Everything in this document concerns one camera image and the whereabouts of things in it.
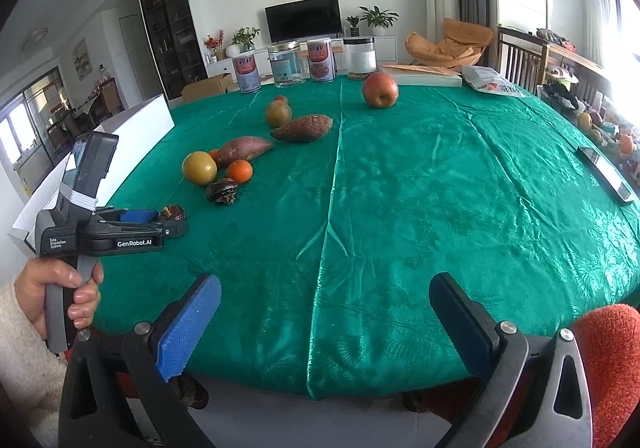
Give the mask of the person's left hand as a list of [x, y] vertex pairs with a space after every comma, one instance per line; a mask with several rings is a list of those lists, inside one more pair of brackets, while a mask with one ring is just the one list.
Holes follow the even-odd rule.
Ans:
[[18, 306], [32, 323], [41, 338], [47, 338], [46, 316], [44, 316], [44, 298], [47, 285], [58, 285], [74, 290], [73, 303], [67, 316], [78, 330], [86, 329], [93, 322], [94, 313], [101, 301], [100, 284], [104, 272], [100, 262], [92, 268], [91, 279], [81, 281], [81, 275], [75, 268], [59, 259], [29, 260], [21, 274], [14, 281]]

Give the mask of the cream sweater left forearm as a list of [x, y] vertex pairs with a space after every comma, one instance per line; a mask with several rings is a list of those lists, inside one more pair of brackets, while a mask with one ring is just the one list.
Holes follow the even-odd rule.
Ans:
[[50, 352], [18, 305], [14, 281], [1, 287], [1, 385], [43, 447], [58, 446], [66, 362]]

